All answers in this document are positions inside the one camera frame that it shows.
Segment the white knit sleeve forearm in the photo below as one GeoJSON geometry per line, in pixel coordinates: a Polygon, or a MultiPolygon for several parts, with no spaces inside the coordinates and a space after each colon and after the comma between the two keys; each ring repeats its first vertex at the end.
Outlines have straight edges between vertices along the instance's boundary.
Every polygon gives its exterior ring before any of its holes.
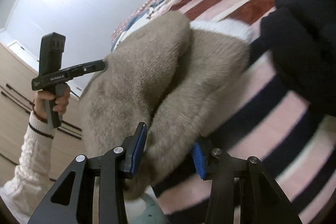
{"type": "Polygon", "coordinates": [[[51,149],[55,131],[34,113],[24,135],[14,177],[1,186],[1,198],[19,223],[27,223],[49,191],[51,149]]]}

